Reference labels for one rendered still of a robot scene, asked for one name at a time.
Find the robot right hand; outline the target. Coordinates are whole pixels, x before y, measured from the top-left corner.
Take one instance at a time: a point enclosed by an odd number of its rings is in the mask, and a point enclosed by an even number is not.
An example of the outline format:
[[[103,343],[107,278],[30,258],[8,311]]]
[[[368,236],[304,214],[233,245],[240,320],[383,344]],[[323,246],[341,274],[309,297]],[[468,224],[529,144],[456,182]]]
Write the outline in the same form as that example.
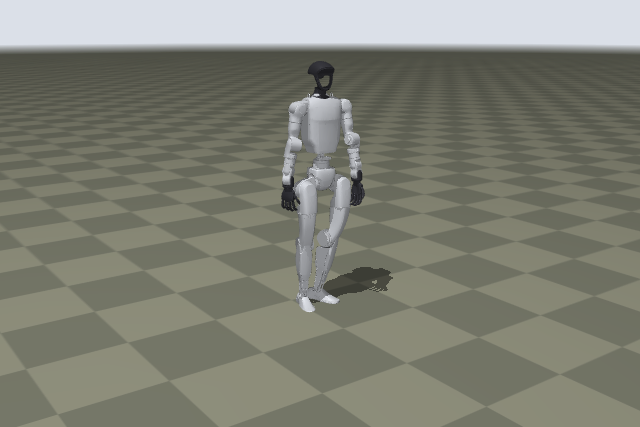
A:
[[[290,211],[297,211],[296,207],[295,207],[295,203],[294,200],[296,200],[298,202],[298,204],[300,205],[300,201],[298,200],[298,198],[295,196],[295,191],[292,189],[294,187],[294,177],[292,176],[290,179],[290,185],[284,185],[282,182],[282,187],[284,188],[282,195],[281,195],[281,205],[283,209],[286,210],[290,210]],[[285,200],[285,206],[284,206],[284,200]],[[291,203],[292,203],[292,207],[291,207]],[[288,208],[289,206],[289,208]]]

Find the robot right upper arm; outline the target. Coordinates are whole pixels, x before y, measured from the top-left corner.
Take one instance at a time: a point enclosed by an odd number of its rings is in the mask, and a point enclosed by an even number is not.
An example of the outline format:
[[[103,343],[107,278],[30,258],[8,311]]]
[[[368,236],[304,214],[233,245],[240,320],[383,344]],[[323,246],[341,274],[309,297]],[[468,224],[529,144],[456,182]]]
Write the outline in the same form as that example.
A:
[[[298,138],[302,117],[307,113],[308,101],[296,101],[289,106],[288,139],[292,140],[290,151],[298,152],[302,149],[302,140]]]

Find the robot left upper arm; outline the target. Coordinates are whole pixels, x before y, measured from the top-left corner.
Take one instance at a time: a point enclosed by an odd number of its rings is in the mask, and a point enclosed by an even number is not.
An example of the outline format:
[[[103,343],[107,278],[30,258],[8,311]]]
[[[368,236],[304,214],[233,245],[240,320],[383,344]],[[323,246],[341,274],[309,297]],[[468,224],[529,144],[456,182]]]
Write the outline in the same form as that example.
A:
[[[344,135],[344,142],[348,146],[358,145],[360,136],[353,132],[352,104],[348,99],[339,99],[342,104],[341,127]]]

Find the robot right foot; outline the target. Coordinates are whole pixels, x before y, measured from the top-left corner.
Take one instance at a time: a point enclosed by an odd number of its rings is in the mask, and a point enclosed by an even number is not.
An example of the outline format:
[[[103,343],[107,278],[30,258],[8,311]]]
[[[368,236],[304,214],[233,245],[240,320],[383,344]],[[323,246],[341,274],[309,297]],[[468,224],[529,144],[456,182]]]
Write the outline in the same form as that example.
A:
[[[304,297],[304,293],[302,294],[302,299],[299,297],[299,293],[296,296],[296,301],[298,302],[299,306],[306,312],[314,312],[315,311],[315,307],[313,306],[313,304],[311,303],[309,297]]]

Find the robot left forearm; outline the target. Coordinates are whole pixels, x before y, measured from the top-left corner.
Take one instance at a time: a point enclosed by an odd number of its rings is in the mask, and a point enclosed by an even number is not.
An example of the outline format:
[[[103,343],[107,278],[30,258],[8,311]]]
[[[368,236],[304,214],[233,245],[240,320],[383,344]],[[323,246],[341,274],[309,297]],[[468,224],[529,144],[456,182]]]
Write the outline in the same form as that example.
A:
[[[347,153],[349,155],[349,162],[350,162],[349,166],[351,169],[350,175],[353,179],[357,179],[357,172],[358,170],[361,170],[361,167],[362,167],[359,151],[360,151],[360,142],[358,145],[351,146],[347,149]]]

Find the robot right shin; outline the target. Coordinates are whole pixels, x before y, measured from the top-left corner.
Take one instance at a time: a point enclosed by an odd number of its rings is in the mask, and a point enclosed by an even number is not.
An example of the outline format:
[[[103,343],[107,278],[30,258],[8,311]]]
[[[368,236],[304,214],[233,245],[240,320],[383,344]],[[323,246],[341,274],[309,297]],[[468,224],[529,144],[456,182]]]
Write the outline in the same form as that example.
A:
[[[299,242],[299,237],[296,238],[296,269],[299,278],[299,297],[302,299],[308,297],[308,283],[312,269],[312,252],[310,246],[304,246],[302,249]]]

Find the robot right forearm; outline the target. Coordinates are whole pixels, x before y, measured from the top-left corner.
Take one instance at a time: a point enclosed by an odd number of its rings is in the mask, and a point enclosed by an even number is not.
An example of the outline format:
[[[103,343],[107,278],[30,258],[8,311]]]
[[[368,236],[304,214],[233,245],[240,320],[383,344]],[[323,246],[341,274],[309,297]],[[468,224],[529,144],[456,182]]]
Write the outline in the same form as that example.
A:
[[[297,159],[297,154],[294,152],[290,152],[292,146],[292,140],[288,139],[284,151],[284,167],[282,169],[283,177],[282,182],[284,185],[290,185],[290,179],[295,173],[295,162]]]

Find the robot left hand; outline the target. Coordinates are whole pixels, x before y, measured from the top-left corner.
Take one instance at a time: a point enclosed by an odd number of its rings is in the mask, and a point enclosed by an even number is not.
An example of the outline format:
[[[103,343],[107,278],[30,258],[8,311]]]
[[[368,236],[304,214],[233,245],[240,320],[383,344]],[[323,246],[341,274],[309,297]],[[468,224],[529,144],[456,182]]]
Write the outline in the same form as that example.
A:
[[[362,199],[365,196],[363,185],[360,182],[360,181],[362,181],[362,171],[358,170],[357,179],[353,179],[351,177],[351,181],[353,181],[353,185],[352,185],[352,194],[351,194],[350,205],[353,205],[353,206],[360,205],[360,203],[362,202]]]

